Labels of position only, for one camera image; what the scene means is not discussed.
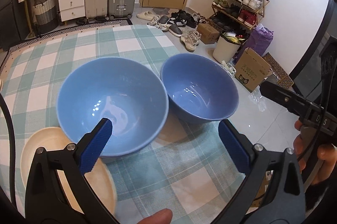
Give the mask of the person's left hand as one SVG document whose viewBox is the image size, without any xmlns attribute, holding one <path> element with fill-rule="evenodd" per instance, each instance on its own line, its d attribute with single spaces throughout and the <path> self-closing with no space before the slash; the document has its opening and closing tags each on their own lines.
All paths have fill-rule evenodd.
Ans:
<svg viewBox="0 0 337 224">
<path fill-rule="evenodd" d="M 138 224 L 170 224 L 173 218 L 173 212 L 170 209 L 163 209 L 155 214 L 142 219 Z"/>
</svg>

